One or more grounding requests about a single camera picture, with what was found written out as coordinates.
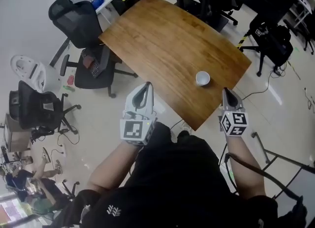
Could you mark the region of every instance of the wooden table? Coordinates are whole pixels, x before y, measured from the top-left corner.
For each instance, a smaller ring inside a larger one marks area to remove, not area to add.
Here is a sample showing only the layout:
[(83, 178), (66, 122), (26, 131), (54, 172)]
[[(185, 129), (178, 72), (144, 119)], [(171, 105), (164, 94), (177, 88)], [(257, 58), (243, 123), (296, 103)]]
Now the wooden table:
[[(197, 130), (232, 89), (250, 60), (214, 29), (164, 0), (141, 0), (99, 37)], [(211, 76), (196, 86), (197, 72)]]

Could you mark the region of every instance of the white floor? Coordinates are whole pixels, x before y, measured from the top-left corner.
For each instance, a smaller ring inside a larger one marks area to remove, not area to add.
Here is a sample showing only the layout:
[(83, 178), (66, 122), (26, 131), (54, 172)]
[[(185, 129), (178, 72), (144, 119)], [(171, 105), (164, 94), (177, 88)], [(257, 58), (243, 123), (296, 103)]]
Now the white floor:
[[(250, 21), (255, 13), (243, 6), (240, 11), (235, 11), (233, 17), (239, 21), (238, 26), (233, 26), (231, 22), (227, 24), (221, 32), (234, 45), (242, 38), (249, 28)], [(265, 166), (263, 155), (259, 149), (256, 139), (252, 139), (250, 134), (257, 131), (266, 149), (295, 159), (305, 164), (312, 163), (315, 158), (315, 118), (311, 110), (308, 110), (307, 99), (304, 96), (304, 87), (307, 88), (308, 96), (315, 97), (315, 59), (309, 50), (304, 52), (303, 42), (291, 36), (293, 53), (290, 62), (294, 66), (301, 80), (293, 72), (289, 65), (285, 70), (285, 77), (270, 78), (269, 90), (262, 94), (255, 94), (244, 101), (245, 108), (249, 114), (250, 127), (247, 130), (244, 140), (258, 159), (261, 166)], [(247, 39), (243, 45), (252, 45)], [(81, 50), (71, 46), (65, 53), (70, 54), (71, 61), (78, 61)], [(269, 59), (265, 60), (261, 77), (256, 76), (259, 64), (259, 55), (255, 52), (245, 51), (244, 54), (252, 61), (251, 66), (235, 87), (242, 98), (252, 92), (263, 91), (267, 86), (267, 79), (272, 69)], [(126, 65), (116, 65), (117, 68), (131, 71)], [(64, 84), (72, 70), (68, 69), (64, 77)], [(115, 99), (109, 98), (107, 89), (82, 90), (75, 87), (75, 92), (69, 93), (66, 99), (67, 104), (80, 104), (81, 110), (75, 110), (67, 115), (68, 120), (74, 125), (80, 134), (80, 142), (72, 145), (63, 136), (59, 143), (64, 145), (66, 156), (53, 151), (53, 160), (59, 159), (63, 165), (63, 175), (57, 176), (57, 180), (68, 180), (68, 185), (75, 181), (80, 182), (78, 190), (84, 188), (87, 179), (94, 168), (120, 143), (119, 120), (125, 105), (125, 99), (136, 86), (143, 83), (141, 78), (133, 78), (116, 74), (113, 82), (113, 91), (117, 94)], [(155, 94), (155, 110), (158, 120), (168, 126), (180, 120), (180, 117)], [(194, 133), (198, 137), (204, 138), (215, 153), (220, 156), (225, 145), (225, 138), (219, 132), (217, 116), (219, 111), (215, 111), (208, 120)], [(179, 128), (175, 127), (174, 132), (178, 133)], [(57, 137), (47, 137), (43, 142), (36, 142), (32, 146), (32, 156), (35, 164), (41, 153), (41, 147), (45, 146), (49, 153), (53, 149), (62, 151), (63, 148), (57, 146)], [(68, 137), (75, 142), (78, 136), (68, 133)], [(275, 162), (267, 172), (274, 175), (281, 182), (286, 184), (296, 173), (297, 167), (286, 162)], [(273, 196), (280, 189), (266, 179), (267, 195)]]

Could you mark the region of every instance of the white cup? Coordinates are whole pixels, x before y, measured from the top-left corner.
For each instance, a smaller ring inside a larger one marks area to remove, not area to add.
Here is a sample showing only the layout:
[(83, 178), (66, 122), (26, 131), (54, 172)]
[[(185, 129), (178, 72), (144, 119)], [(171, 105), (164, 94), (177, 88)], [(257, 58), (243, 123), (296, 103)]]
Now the white cup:
[(210, 75), (205, 71), (200, 71), (196, 75), (196, 84), (198, 86), (207, 85), (210, 82)]

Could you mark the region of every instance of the blue object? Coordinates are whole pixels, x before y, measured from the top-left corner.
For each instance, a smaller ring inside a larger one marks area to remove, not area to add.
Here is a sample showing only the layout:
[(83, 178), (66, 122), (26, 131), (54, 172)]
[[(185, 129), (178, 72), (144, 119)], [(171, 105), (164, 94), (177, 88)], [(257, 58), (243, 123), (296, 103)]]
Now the blue object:
[(105, 0), (93, 0), (92, 1), (92, 6), (94, 7), (95, 10), (97, 10)]

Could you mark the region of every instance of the red object on floor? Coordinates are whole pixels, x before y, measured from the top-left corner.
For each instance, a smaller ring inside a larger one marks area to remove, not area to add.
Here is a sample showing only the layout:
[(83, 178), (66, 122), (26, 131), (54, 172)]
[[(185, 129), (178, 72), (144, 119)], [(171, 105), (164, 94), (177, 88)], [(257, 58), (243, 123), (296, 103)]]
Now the red object on floor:
[(70, 75), (68, 77), (67, 84), (68, 85), (73, 85), (73, 82), (74, 82), (74, 75)]

